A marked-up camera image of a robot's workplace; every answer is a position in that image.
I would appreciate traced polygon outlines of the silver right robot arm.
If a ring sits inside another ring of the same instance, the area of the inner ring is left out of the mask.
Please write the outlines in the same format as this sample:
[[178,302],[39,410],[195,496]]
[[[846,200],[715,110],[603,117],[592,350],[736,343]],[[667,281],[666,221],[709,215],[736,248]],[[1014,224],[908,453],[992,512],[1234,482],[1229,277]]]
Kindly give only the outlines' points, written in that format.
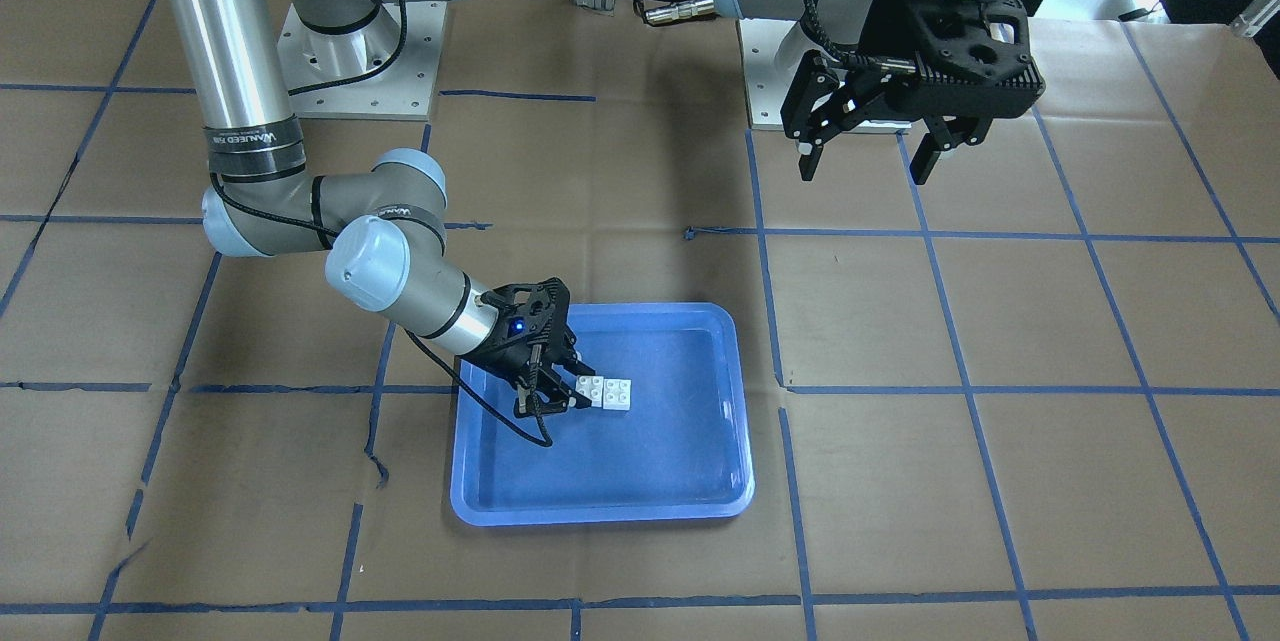
[[445,171],[417,148],[370,171],[308,171],[297,100],[383,90],[412,68],[410,6],[436,0],[292,0],[302,27],[291,73],[266,0],[170,0],[204,114],[207,239],[228,257],[325,252],[326,281],[442,351],[513,386],[515,415],[599,407],[607,386],[575,348],[570,290],[549,278],[486,287],[447,258]]

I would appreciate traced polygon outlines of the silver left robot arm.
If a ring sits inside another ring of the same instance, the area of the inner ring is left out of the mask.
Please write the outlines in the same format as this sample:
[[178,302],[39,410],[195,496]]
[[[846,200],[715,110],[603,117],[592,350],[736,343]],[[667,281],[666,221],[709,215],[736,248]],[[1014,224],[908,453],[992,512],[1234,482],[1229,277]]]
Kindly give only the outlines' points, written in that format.
[[837,136],[868,122],[922,122],[910,175],[924,184],[940,159],[982,145],[1046,84],[1021,0],[713,0],[721,17],[790,20],[806,44],[780,122],[813,180]]

